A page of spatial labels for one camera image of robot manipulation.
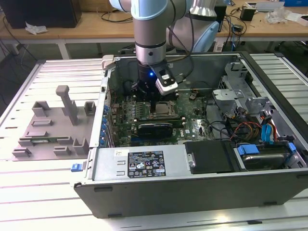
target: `electronic device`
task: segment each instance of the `electronic device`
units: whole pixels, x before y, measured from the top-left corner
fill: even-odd
[[[250,55],[191,58],[189,79],[153,102],[123,84],[138,79],[136,57],[103,57],[86,173],[74,185],[95,217],[281,205],[308,188],[308,125]]]
[[[34,26],[75,27],[81,18],[79,0],[0,0],[0,6],[14,29]]]
[[[251,21],[252,18],[254,17],[255,12],[256,9],[243,7],[240,19],[242,19],[243,21]]]
[[[244,29],[244,27],[242,25],[235,24],[233,25],[233,29],[235,32],[241,32]]]
[[[224,0],[217,0],[214,10],[216,12],[217,18],[216,21],[219,23],[219,29],[218,32],[221,31],[222,25],[223,25],[223,19],[226,15],[227,10],[227,4]]]
[[[248,5],[250,8],[255,8],[259,12],[271,12],[284,6],[284,1],[246,2],[246,5]]]

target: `blue connector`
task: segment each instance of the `blue connector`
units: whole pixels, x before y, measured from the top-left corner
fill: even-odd
[[[73,164],[71,172],[82,172],[82,164]]]
[[[261,139],[262,141],[269,142],[270,144],[273,144],[274,142],[270,140],[271,135],[271,126],[268,124],[262,125],[262,132],[261,132]]]
[[[294,154],[296,152],[296,147],[293,143],[288,143],[288,146],[292,152],[292,154]]]
[[[243,144],[237,148],[240,155],[259,154],[259,150],[255,144]]]
[[[109,107],[107,105],[104,105],[104,112],[103,114],[106,115],[109,112]]]
[[[103,138],[100,138],[100,146],[103,146],[105,144],[105,140]]]

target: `black box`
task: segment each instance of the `black box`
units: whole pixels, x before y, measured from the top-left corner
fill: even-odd
[[[0,0],[8,22],[14,29],[34,26],[76,27],[81,18],[79,0]]]
[[[215,12],[217,14],[216,21],[219,23],[219,29],[218,32],[221,31],[222,24],[223,24],[223,18],[226,14],[227,5],[223,0],[217,0],[215,4]]]
[[[242,8],[240,19],[242,19],[243,21],[251,21],[252,18],[254,17],[255,12],[256,9]]]

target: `metal table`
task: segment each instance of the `metal table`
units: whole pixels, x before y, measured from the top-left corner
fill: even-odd
[[[308,83],[304,76],[286,59],[273,54],[258,54],[253,58],[277,82],[276,86],[286,98],[295,102],[292,104],[305,118]],[[33,116],[31,108],[35,101],[47,101],[50,107],[63,106],[55,94],[61,83],[70,87],[70,97],[77,106],[83,106],[88,100],[97,103],[102,77],[101,59],[55,60],[37,64],[0,118],[1,230],[25,227],[31,227],[33,231],[81,230],[88,229],[89,225],[92,229],[104,231],[157,228],[308,230],[308,190],[284,205],[104,220],[91,214],[72,187],[72,183],[84,173],[72,173],[70,167],[83,160],[10,161],[12,149],[17,146],[18,138]]]

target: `wooden desk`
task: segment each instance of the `wooden desk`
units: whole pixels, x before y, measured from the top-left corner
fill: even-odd
[[[244,4],[245,0],[234,0],[236,6],[228,7],[227,13]],[[287,7],[295,13],[308,13],[308,7]],[[110,16],[111,20],[121,20],[130,17],[128,13],[117,12]],[[283,24],[268,24],[265,21],[265,13],[257,13],[251,22],[246,22],[247,31],[241,37],[241,41],[299,41],[308,40],[308,27],[296,22],[288,21]],[[237,19],[233,23],[242,24]],[[133,23],[115,24],[103,21],[97,13],[82,13],[82,17],[76,28],[48,28],[44,34],[32,35],[24,29],[12,29],[13,35],[24,44],[53,43],[59,46],[64,59],[69,59],[67,51],[68,43],[105,43],[105,42],[134,42]],[[215,39],[215,51],[221,51],[223,43],[229,33],[225,22],[222,31]],[[0,39],[6,44],[15,44],[16,41],[5,29],[2,17],[0,17]]]
[[[75,28],[47,28],[48,32],[32,35],[25,29],[12,29],[6,22],[12,34],[23,44],[57,44],[62,58],[70,59],[66,44],[69,43],[100,43],[134,42],[133,23],[115,24],[103,21],[97,13],[83,12]],[[110,20],[123,20],[131,17],[129,13],[117,12],[110,15]],[[16,44],[6,30],[0,16],[0,39],[5,44]]]
[[[235,6],[227,7],[227,14],[241,7],[246,1],[235,0]],[[308,7],[286,7],[294,13],[308,14]],[[240,17],[241,12],[237,12],[234,16]],[[257,13],[251,22],[247,24],[247,31],[241,36],[241,41],[301,41],[308,40],[308,27],[304,27],[297,22],[287,21],[287,23],[269,24],[265,20],[266,13]],[[234,24],[244,25],[236,18],[231,18]],[[228,23],[224,22],[221,32],[218,33],[214,51],[221,51],[224,42],[229,34]]]

